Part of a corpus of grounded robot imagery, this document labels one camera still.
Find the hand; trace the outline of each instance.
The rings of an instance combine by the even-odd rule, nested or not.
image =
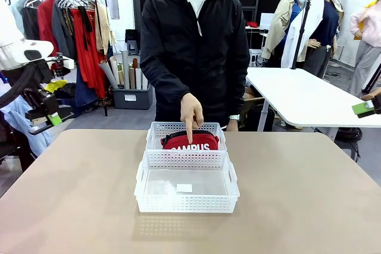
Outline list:
[[[229,124],[226,127],[228,132],[238,132],[238,120],[230,119]]]
[[[186,134],[189,144],[193,142],[193,129],[199,129],[204,124],[202,106],[191,93],[187,93],[181,100],[181,121],[186,125]]]
[[[363,31],[361,31],[361,30],[357,31],[355,36],[359,37],[360,39],[362,39],[363,38]]]
[[[361,99],[363,101],[371,101],[374,98],[374,95],[369,94],[369,95],[364,95]]]
[[[321,43],[316,41],[315,39],[310,39],[310,40],[308,40],[307,46],[310,48],[316,49],[316,48],[319,48],[321,46]]]

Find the white label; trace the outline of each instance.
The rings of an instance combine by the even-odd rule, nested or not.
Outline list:
[[[191,184],[177,184],[176,186],[177,193],[192,193],[193,185]]]
[[[136,101],[136,95],[124,95],[125,101]]]

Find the black stand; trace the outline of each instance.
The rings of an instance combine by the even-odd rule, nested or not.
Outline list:
[[[381,76],[381,63],[379,65],[379,67],[377,68],[376,72],[374,73],[373,77],[371,77],[371,80],[369,81],[368,85],[363,90],[363,92],[364,93],[370,93],[373,86],[376,84],[376,82],[380,78],[380,76]]]
[[[303,21],[302,21],[302,26],[300,28],[298,44],[296,45],[295,56],[293,57],[292,68],[291,68],[292,70],[296,69],[296,61],[298,60],[298,54],[299,54],[299,50],[300,50],[300,45],[302,43],[302,38],[303,38],[304,31],[305,31],[304,30],[305,23],[307,22],[307,16],[308,16],[308,12],[310,10],[310,7],[311,7],[311,1],[308,0],[307,1],[307,6],[305,7],[305,15],[304,15],[304,18],[303,18]]]

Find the white plastic basket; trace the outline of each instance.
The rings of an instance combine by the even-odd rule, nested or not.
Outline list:
[[[152,122],[147,134],[146,150],[161,150],[161,139],[175,132],[185,131],[185,124],[181,122]],[[200,130],[209,131],[213,136],[217,136],[219,151],[227,151],[226,139],[219,123],[205,123]]]
[[[148,150],[135,196],[141,212],[232,213],[239,190],[225,151]]]

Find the black hooded jacket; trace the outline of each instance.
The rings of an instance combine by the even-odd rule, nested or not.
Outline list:
[[[189,92],[205,122],[225,126],[240,114],[249,48],[239,0],[206,0],[198,19],[187,0],[147,0],[141,51],[140,67],[156,91],[157,121],[180,121],[180,101]]]

